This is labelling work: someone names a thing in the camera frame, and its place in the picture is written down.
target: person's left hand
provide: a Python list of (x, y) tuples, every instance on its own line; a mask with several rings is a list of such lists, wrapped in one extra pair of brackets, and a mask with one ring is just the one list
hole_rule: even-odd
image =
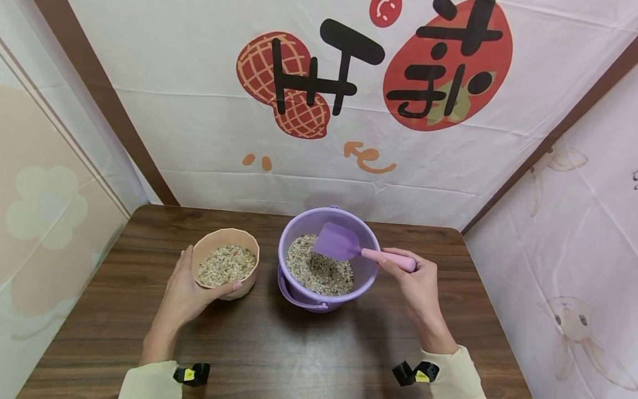
[(164, 299), (159, 306), (156, 322), (180, 329), (193, 320), (215, 299), (241, 288), (242, 283), (230, 282), (214, 289), (200, 287), (191, 272), (193, 246), (182, 251), (173, 275), (168, 279)]

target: spatula head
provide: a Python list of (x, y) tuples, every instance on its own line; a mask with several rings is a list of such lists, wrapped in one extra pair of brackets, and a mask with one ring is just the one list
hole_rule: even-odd
[(323, 225), (313, 251), (337, 260), (350, 260), (361, 255), (359, 239), (354, 231), (331, 222)]

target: yellow label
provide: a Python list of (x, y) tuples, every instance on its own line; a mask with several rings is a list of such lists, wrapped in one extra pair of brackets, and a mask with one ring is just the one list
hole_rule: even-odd
[(416, 378), (417, 378), (417, 382), (430, 382), (430, 377), (425, 375), (425, 373), (422, 372), (421, 370), (417, 371)]
[(195, 379), (195, 371), (191, 370), (190, 368), (187, 368), (186, 370), (184, 370), (184, 382), (186, 381), (192, 381)]

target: orange arrow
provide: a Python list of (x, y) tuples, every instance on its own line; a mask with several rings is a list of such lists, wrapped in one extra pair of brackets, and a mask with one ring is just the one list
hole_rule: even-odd
[(363, 147), (362, 142), (348, 141), (346, 144), (343, 145), (343, 156), (345, 156), (346, 158), (349, 158), (350, 155), (356, 156), (357, 165), (361, 170), (365, 170), (368, 173), (381, 174), (388, 173), (397, 167), (396, 163), (391, 163), (389, 166), (382, 169), (369, 167), (365, 164), (364, 161), (376, 161), (377, 159), (379, 159), (379, 151), (377, 151), (375, 148), (367, 148), (363, 151), (359, 151), (357, 148), (360, 147)]

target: bucket handle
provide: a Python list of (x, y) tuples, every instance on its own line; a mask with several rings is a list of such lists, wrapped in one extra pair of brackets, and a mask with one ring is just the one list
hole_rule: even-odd
[(295, 306), (299, 306), (303, 309), (328, 309), (328, 305), (325, 302), (320, 303), (319, 305), (310, 305), (307, 303), (301, 303), (290, 295), (288, 291), (288, 287), (286, 286), (286, 280), (284, 280), (283, 276), (279, 275), (279, 290), (283, 294), (283, 296)]

